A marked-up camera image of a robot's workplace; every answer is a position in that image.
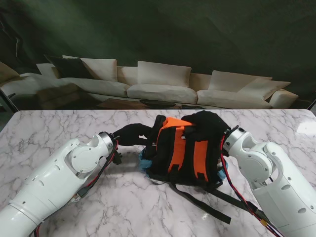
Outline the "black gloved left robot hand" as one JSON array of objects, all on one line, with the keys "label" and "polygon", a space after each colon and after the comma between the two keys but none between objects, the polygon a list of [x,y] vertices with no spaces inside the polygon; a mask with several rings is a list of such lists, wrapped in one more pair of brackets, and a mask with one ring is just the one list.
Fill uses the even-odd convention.
[{"label": "black gloved left robot hand", "polygon": [[145,146],[151,131],[152,128],[149,126],[133,123],[114,132],[113,137],[118,140],[118,144],[121,146]]}]

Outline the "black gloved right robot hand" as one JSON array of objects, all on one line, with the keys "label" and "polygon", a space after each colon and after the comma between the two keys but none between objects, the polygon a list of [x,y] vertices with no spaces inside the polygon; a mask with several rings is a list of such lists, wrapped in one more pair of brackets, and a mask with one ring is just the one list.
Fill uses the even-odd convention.
[{"label": "black gloved right robot hand", "polygon": [[199,111],[197,113],[186,115],[181,120],[192,123],[195,130],[186,133],[187,139],[195,141],[209,141],[215,146],[219,145],[226,131],[231,128],[216,114],[209,111]]}]

